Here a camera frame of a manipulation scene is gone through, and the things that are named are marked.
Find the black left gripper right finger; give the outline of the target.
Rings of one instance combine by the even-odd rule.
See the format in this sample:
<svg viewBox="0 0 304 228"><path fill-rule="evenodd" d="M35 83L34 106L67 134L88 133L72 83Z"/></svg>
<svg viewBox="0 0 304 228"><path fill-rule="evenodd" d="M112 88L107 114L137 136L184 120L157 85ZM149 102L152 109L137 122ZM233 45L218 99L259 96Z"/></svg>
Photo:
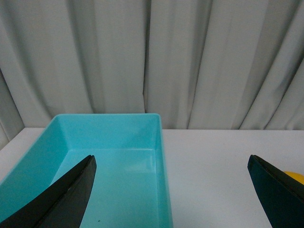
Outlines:
<svg viewBox="0 0 304 228"><path fill-rule="evenodd" d="M273 228L304 226L304 185L257 155L247 168L257 197Z"/></svg>

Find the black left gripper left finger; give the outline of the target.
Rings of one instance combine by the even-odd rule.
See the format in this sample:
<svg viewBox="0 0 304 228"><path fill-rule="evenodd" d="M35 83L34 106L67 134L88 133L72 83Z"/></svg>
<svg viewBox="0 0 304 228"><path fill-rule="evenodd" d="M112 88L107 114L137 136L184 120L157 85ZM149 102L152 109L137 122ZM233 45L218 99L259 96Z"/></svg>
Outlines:
<svg viewBox="0 0 304 228"><path fill-rule="evenodd" d="M0 223L2 228L78 228L88 205L96 160L88 155L31 202Z"/></svg>

